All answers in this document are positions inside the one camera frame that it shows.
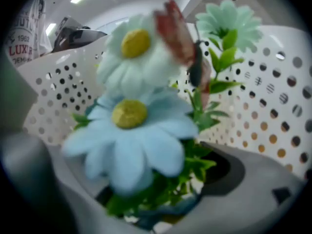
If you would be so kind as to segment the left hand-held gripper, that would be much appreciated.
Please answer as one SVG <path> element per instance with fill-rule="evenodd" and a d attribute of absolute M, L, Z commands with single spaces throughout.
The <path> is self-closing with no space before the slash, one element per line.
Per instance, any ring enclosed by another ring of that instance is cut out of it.
<path fill-rule="evenodd" d="M 62 19 L 54 35 L 56 39 L 52 45 L 52 53 L 80 48 L 107 36 L 102 31 L 92 30 L 88 26 L 83 26 L 70 16 Z"/>

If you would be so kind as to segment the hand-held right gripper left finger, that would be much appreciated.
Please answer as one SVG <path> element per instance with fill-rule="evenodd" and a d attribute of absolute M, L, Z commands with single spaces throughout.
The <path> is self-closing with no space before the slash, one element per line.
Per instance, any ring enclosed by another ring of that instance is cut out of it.
<path fill-rule="evenodd" d="M 99 194 L 96 196 L 96 201 L 100 205 L 106 206 L 113 195 L 114 195 L 114 192 L 111 190 L 111 188 L 109 186 L 107 186 L 104 189 L 102 189 L 99 192 Z"/>

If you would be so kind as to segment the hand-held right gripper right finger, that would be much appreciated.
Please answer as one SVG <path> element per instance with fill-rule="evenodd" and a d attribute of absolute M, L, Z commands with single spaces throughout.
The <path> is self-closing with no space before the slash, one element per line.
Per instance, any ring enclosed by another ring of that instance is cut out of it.
<path fill-rule="evenodd" d="M 202 142 L 210 152 L 205 161 L 214 161 L 215 166 L 205 171 L 206 181 L 201 189 L 202 196 L 225 196 L 233 191 L 245 176 L 245 166 L 237 157 L 238 149 L 219 144 Z"/>

